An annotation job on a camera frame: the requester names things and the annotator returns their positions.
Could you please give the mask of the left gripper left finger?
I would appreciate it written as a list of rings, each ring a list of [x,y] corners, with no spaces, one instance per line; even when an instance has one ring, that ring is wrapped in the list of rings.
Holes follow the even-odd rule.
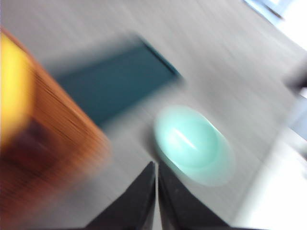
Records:
[[[151,161],[125,192],[95,217],[86,230],[139,230],[155,202],[155,164]]]

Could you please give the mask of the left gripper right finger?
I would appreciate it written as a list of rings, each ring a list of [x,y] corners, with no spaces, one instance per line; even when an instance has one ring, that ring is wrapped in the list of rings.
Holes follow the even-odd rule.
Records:
[[[230,226],[196,198],[166,165],[158,169],[158,191],[165,213],[177,230],[229,230]]]

